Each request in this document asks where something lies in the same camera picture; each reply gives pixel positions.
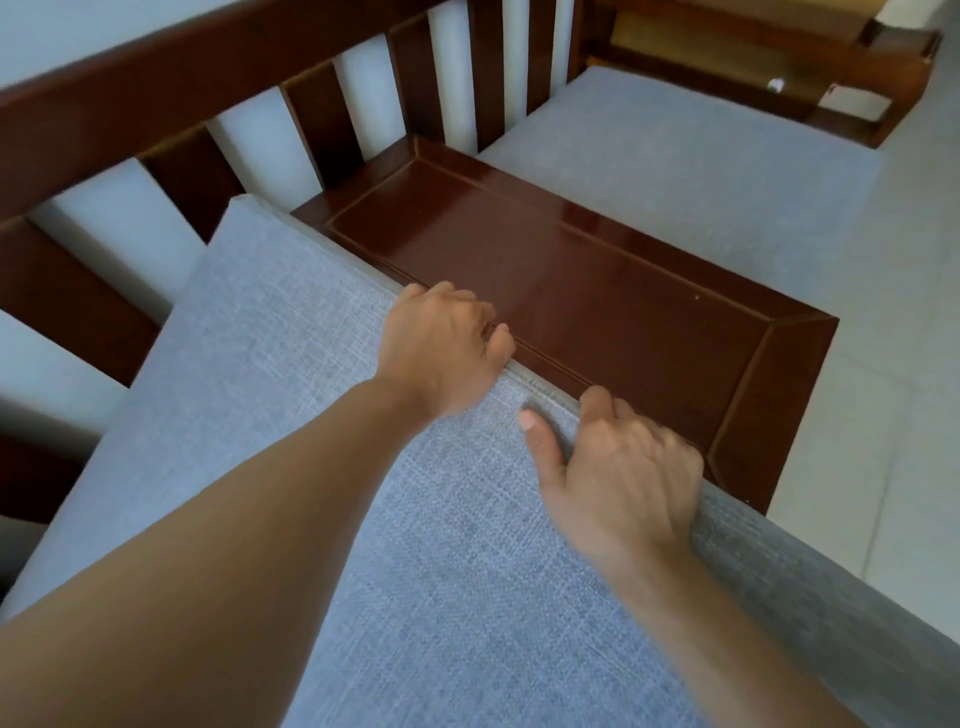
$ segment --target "white wall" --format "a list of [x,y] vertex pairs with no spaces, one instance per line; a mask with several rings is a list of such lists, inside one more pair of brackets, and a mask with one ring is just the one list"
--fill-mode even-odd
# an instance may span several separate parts
[[[526,109],[529,0],[503,0],[508,127]],[[0,0],[0,87],[228,4],[225,0]],[[553,84],[564,83],[573,0],[559,0]],[[476,152],[466,0],[429,14],[447,143]],[[401,138],[403,117],[386,38],[335,61],[365,158]],[[246,189],[282,209],[321,191],[279,91],[207,122]],[[38,207],[30,218],[162,323],[204,244],[135,159]],[[0,312],[0,430],[81,459],[126,389]]]

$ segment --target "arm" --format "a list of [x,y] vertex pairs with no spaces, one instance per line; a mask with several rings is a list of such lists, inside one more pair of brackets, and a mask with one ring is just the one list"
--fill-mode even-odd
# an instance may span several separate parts
[[383,477],[513,354],[493,315],[408,286],[373,379],[0,628],[4,721],[277,725]]
[[573,456],[536,413],[519,414],[557,528],[683,677],[717,726],[858,726],[737,606],[690,551],[700,454],[601,387],[581,397]]

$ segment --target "white tiled floor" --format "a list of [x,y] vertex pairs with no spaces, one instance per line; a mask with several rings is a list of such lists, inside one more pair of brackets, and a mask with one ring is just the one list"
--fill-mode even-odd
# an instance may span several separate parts
[[770,518],[960,642],[960,7],[814,303],[841,319]]

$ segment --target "seat cushion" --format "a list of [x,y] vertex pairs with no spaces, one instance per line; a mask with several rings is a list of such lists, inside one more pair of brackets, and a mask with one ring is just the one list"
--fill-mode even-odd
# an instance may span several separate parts
[[480,158],[813,304],[881,160],[777,116],[601,67]]
[[[234,200],[130,397],[0,607],[9,619],[375,368],[396,286]],[[512,363],[404,451],[286,718],[314,725],[698,725],[683,685],[543,513],[515,414],[575,402]],[[876,724],[960,710],[960,648],[705,484],[694,542],[740,602]]]

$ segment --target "glossy wooden panel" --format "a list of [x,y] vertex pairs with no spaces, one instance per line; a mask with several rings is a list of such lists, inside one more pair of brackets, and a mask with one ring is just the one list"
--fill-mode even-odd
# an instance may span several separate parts
[[835,319],[445,147],[382,157],[295,214],[397,280],[492,301],[521,363],[610,387],[765,509]]
[[49,523],[83,468],[0,435],[0,516]]
[[324,189],[363,166],[363,154],[333,61],[280,87]]
[[530,33],[527,48],[527,113],[533,113],[550,98],[553,68],[553,31],[557,0],[530,0]]
[[773,492],[754,484],[780,476],[837,323],[811,314],[768,328],[708,452],[718,485],[761,513]]
[[121,384],[159,327],[32,223],[0,226],[0,308]]
[[440,109],[429,18],[424,13],[393,28],[387,39],[407,133],[443,143],[444,116]]
[[0,222],[426,12],[245,0],[0,91]]
[[156,146],[140,161],[204,243],[213,237],[230,198],[245,192],[204,125]]
[[468,0],[477,151],[503,136],[503,3]]

